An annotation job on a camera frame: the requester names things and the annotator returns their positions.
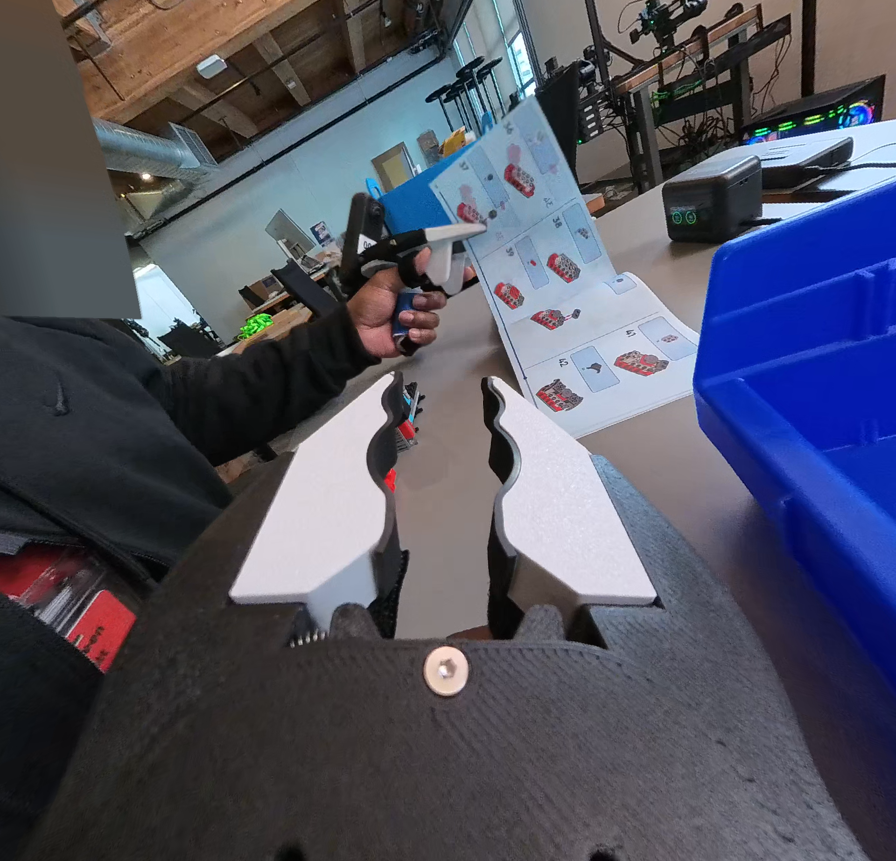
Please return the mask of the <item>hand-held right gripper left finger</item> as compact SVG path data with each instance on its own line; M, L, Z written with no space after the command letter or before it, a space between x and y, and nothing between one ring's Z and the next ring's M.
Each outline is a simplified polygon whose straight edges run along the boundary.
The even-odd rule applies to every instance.
M234 604L298 604L320 629L356 604L395 630L407 556L386 479L404 387L402 372L386 373L297 447L230 587Z

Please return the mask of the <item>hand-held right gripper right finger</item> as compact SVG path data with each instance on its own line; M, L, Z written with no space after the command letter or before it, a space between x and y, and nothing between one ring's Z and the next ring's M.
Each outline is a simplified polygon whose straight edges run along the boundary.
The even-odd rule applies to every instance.
M499 480L487 542L487 624L510 639L539 606L575 633L584 609L647 609L658 592L591 454L496 376L481 382Z

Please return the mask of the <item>red and teal brick model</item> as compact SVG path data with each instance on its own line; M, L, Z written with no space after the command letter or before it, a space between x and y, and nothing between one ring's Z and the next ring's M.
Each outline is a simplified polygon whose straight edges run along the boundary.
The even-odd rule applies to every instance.
M410 382L402 388L403 416L396 429L396 449L399 454L409 451L418 444L417 417L421 411L421 402L425 399L420 391L419 382Z

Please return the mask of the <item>brick instruction booklet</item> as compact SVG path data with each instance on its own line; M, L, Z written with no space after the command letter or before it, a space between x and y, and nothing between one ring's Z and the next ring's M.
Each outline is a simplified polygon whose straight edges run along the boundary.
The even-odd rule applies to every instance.
M575 438L692 393L699 334L617 272L535 99L430 183L465 241L521 393Z

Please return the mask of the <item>blue plastic parts bin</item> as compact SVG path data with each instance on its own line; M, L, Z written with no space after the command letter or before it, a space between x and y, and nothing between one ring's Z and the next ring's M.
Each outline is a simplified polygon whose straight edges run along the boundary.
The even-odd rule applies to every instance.
M715 253L700 428L788 554L895 679L895 187Z

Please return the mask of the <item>wooden standing desk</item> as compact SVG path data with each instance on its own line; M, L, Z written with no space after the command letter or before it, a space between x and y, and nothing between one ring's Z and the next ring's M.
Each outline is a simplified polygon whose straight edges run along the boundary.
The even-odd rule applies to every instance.
M786 54L791 35L790 14L767 22L761 4L735 6L730 17L611 78L608 106L621 118L639 193L663 182L662 128L689 121L699 140L732 139L753 120L751 61L767 49Z

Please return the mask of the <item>person's left hand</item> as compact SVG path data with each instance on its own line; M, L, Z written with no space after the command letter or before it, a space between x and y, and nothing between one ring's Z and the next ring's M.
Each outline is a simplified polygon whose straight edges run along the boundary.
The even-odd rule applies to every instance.
M350 299L350 318L371 356L397 359L436 341L440 312L451 296L440 289L416 293L410 307L398 310L399 297L408 289L399 268L388 266L374 273Z

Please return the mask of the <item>framed brown board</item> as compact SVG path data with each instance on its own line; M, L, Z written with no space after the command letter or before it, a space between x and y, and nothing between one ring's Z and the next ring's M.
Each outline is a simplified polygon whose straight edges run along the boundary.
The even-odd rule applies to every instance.
M372 159L372 165L378 186L384 194L395 190L417 175L409 149L403 142L376 155Z

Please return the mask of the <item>grey monitor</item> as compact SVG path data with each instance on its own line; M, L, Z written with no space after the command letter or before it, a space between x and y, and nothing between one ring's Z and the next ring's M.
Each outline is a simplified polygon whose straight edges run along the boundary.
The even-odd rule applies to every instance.
M265 232L288 256L296 259L309 255L317 247L316 240L299 228L282 209L268 222Z

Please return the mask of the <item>black office chair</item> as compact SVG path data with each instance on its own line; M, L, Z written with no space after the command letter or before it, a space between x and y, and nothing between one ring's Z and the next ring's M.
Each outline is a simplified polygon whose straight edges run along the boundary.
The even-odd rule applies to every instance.
M344 304L342 297L334 296L331 291L319 285L319 282L295 261L286 262L285 266L279 269L272 269L271 275L280 283L287 295L304 305L315 318L325 317Z

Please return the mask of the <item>black mesh chair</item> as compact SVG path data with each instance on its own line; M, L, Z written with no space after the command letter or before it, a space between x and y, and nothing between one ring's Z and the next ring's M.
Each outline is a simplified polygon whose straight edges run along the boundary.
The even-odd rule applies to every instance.
M570 170L577 176L580 146L603 131L597 100L596 68L587 59L560 67L546 62L548 74L535 96Z

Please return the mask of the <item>red graphic shirt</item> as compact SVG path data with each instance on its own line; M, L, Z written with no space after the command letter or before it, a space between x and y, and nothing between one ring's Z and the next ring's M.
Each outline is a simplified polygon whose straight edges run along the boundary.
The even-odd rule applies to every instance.
M1 556L1 591L107 673L137 620L140 598L92 553L28 543Z

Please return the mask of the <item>black power station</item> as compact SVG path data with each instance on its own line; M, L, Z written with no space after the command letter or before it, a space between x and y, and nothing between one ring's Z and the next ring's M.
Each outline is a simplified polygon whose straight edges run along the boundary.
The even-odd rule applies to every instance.
M738 236L763 211L760 158L712 158L694 165L662 188L668 239L720 245Z

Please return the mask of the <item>flat black device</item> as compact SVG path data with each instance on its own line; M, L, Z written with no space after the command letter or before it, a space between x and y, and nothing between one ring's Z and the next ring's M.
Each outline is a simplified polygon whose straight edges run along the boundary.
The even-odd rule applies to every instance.
M761 162L763 191L783 193L830 171L844 168L854 151L852 137L775 140L752 144L749 153Z

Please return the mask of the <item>silver ventilation duct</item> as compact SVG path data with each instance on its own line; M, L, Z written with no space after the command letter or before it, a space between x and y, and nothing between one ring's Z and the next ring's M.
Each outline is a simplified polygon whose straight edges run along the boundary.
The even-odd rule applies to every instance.
M92 125L109 171L195 184L218 169L203 140L185 126L169 123L156 136L101 118Z

